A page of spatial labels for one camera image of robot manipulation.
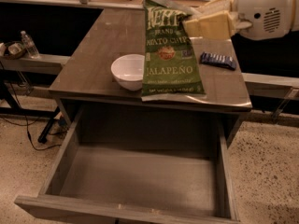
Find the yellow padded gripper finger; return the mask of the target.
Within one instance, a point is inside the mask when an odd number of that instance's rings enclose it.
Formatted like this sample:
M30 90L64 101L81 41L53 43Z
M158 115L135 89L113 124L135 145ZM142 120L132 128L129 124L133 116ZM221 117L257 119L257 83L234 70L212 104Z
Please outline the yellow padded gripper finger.
M241 30L252 26L250 21L242 21L237 12L219 11L205 16L191 16L183 22L189 37L225 40Z
M207 16L224 11L234 15L237 14L235 0L211 0L204 5L197 7L195 10L195 15L198 16Z

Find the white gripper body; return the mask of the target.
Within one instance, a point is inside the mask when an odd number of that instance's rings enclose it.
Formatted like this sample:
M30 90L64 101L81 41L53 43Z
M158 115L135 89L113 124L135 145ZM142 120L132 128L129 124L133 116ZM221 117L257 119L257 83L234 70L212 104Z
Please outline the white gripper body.
M299 0L235 0L242 22L240 34L251 40L279 38L299 30Z

